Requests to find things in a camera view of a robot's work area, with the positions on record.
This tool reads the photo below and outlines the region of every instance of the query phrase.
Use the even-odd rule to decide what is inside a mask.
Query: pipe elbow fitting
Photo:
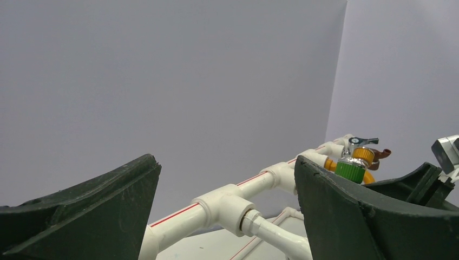
[[[244,214],[255,209],[255,204],[243,198],[244,193],[234,184],[228,184],[192,200],[206,212],[205,228],[219,224],[238,237],[244,234],[240,224]]]
[[[297,195],[294,170],[291,165],[292,164],[288,164],[287,162],[279,162],[261,170],[261,172],[268,172],[269,174],[273,175],[274,184],[271,187],[272,189],[278,187],[288,193]]]

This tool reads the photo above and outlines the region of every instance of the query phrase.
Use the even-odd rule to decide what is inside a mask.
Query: red stripe
[[[278,218],[280,218],[280,216],[282,216],[284,213],[285,213],[285,211],[282,212],[280,215],[278,215],[277,218],[275,218],[271,223],[274,223],[274,221],[276,221]],[[244,248],[248,247],[248,245],[249,245],[252,241],[254,241],[255,238],[257,238],[257,237],[252,238],[252,240],[250,240],[243,248],[241,248],[241,250],[239,250],[239,251],[238,251],[233,257],[231,257],[229,260],[233,260],[239,253],[241,253],[241,252],[243,251]]]
[[[259,177],[259,176],[261,176],[261,175],[263,175],[263,174],[265,174],[265,173],[267,173],[267,172],[262,172],[262,173],[260,173],[259,175],[255,175],[254,177],[251,177],[250,179],[244,180],[242,183],[238,183],[236,186],[242,185],[242,184],[248,182],[249,180],[253,180],[253,179],[255,179],[256,177]]]
[[[236,253],[233,257],[231,257],[229,260],[233,260],[239,253],[241,253],[241,251],[244,250],[244,248],[246,248],[252,241],[254,241],[255,238],[257,238],[257,237],[252,238],[252,240],[250,240],[243,248],[241,248],[241,250],[239,250],[239,252],[237,252],[237,253]]]
[[[187,208],[185,208],[185,209],[183,209],[183,210],[181,210],[181,211],[179,211],[179,212],[177,212],[177,213],[175,213],[175,214],[173,214],[173,215],[170,215],[169,217],[167,217],[167,218],[165,218],[165,219],[163,219],[163,220],[161,220],[161,221],[158,221],[158,222],[156,222],[156,223],[151,224],[150,226],[151,226],[151,227],[154,227],[154,226],[156,226],[156,225],[159,225],[159,224],[163,223],[164,221],[166,221],[166,220],[168,220],[168,219],[171,219],[171,218],[177,216],[178,214],[183,213],[183,212],[185,212],[185,211],[187,211],[187,210],[189,210],[189,209],[191,209],[191,208],[193,208],[193,207],[196,207],[196,206],[198,206],[198,205],[199,205],[199,203],[195,203],[195,204],[193,204],[193,205],[191,205],[191,206],[189,206],[189,207],[187,207]]]

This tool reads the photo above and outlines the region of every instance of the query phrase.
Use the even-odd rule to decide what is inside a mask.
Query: white pvc pipe
[[[304,220],[303,214],[301,212],[291,208],[291,207],[286,207],[282,212],[277,216],[277,218],[274,219],[272,222],[273,225],[280,225],[286,218],[288,217],[294,217],[298,218],[300,220]],[[244,259],[250,252],[252,252],[253,249],[257,247],[258,244],[260,244],[263,241],[263,239],[259,237],[254,237],[252,240],[250,240],[241,250],[239,250],[233,257],[231,257],[229,260],[242,260]]]
[[[351,136],[352,135],[345,135],[342,138],[338,138],[334,141],[334,144],[347,145],[347,140]],[[323,159],[315,157],[314,155],[322,154],[328,156],[333,153],[333,149],[329,148],[330,143],[331,142],[325,143],[315,150],[307,150],[303,154],[306,157],[311,155],[311,157],[308,157],[309,159],[318,164],[322,164]],[[295,159],[289,161],[288,163],[293,165],[294,161]],[[246,181],[243,181],[242,183],[239,183],[237,186],[241,190],[243,197],[245,199],[249,199],[263,190],[271,189],[275,183],[276,178],[272,174],[262,172]],[[206,215],[204,208],[199,204],[193,204],[153,223],[152,225],[147,226],[140,255],[149,255],[149,258],[145,259],[154,259],[154,250],[151,253],[142,253],[142,251],[150,252],[148,247],[151,246],[161,252],[179,240],[187,237],[194,231],[204,227],[208,220],[207,218],[208,216]]]
[[[159,253],[204,227],[206,218],[206,212],[202,206],[193,204],[147,226],[147,228],[156,237]]]
[[[242,183],[238,187],[244,194],[245,199],[250,199],[253,196],[261,193],[264,190],[269,190],[274,185],[274,176],[267,172],[256,175]]]
[[[291,260],[312,260],[307,238],[290,233],[261,217],[260,212],[250,210],[242,220],[242,231],[257,236],[285,253]]]

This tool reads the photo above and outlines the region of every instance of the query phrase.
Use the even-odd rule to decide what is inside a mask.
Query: dark green plastic part
[[[343,178],[346,178],[355,183],[362,183],[363,176],[365,175],[365,169],[352,164],[339,161],[336,164],[335,174]]]
[[[150,154],[17,207],[0,207],[1,259],[137,259],[161,166]]]
[[[444,201],[454,186],[438,180],[440,171],[425,163],[363,186],[299,156],[294,175],[313,258],[459,259],[459,209]]]

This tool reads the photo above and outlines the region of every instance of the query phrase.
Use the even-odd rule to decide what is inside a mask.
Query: gray wall
[[[348,3],[326,138],[379,137],[393,155],[376,179],[438,165],[430,146],[459,133],[458,12],[457,1]]]
[[[0,205],[151,153],[153,221],[323,143],[345,7],[1,1]],[[254,201],[266,215],[298,205]]]

